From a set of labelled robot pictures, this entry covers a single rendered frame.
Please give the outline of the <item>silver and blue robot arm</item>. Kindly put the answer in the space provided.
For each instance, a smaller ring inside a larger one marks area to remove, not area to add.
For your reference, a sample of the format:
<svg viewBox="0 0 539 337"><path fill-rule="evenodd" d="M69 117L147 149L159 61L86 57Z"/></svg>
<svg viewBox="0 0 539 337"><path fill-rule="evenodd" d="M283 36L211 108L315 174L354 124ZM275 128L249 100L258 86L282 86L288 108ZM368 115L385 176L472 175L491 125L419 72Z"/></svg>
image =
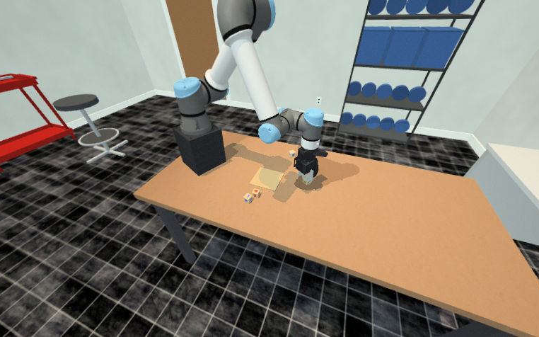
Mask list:
<svg viewBox="0 0 539 337"><path fill-rule="evenodd" d="M261 124L260 139L272 144L290 130L297 130L302 132L304 149L319 147L324 112L317 108L305 113L290 108L277 110L255 50L253 43L273 26L275 16L274 0L218 0L217 20L224 43L213 67L203 79L188 77L173 86L183 134L202 135L212 129L204 106L228 95L227 80L238 66Z"/></svg>

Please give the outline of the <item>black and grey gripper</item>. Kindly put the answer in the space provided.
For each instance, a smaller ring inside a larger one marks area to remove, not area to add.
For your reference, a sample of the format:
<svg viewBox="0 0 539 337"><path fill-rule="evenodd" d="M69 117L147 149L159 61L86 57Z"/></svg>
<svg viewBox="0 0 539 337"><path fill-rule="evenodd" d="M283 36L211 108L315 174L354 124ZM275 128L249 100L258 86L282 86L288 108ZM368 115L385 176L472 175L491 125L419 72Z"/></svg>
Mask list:
<svg viewBox="0 0 539 337"><path fill-rule="evenodd" d="M296 167L299 172L297 173L297 176L305 177L306 174L308 174L304 181L308 181L308 184L310 184L313 179L316 177L318 173L318 160L315 155L313 155L314 152L317 152L317 149L314 150L308 150L304 149L302 146L298 149L298 156L294 158L294 167ZM309 153L313 152L313 153ZM304 155L303 155L304 154ZM301 157L300 157L301 156ZM296 161L296 164L295 164Z"/></svg>

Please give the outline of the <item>tan flat mat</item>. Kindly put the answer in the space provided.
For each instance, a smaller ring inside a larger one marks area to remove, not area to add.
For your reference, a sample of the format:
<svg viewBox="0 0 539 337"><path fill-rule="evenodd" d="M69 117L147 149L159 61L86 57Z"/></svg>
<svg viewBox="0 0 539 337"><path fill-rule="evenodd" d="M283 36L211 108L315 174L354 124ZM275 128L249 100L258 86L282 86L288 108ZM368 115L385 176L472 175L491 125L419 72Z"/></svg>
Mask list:
<svg viewBox="0 0 539 337"><path fill-rule="evenodd" d="M282 172L260 167L250 184L275 191L283 175Z"/></svg>

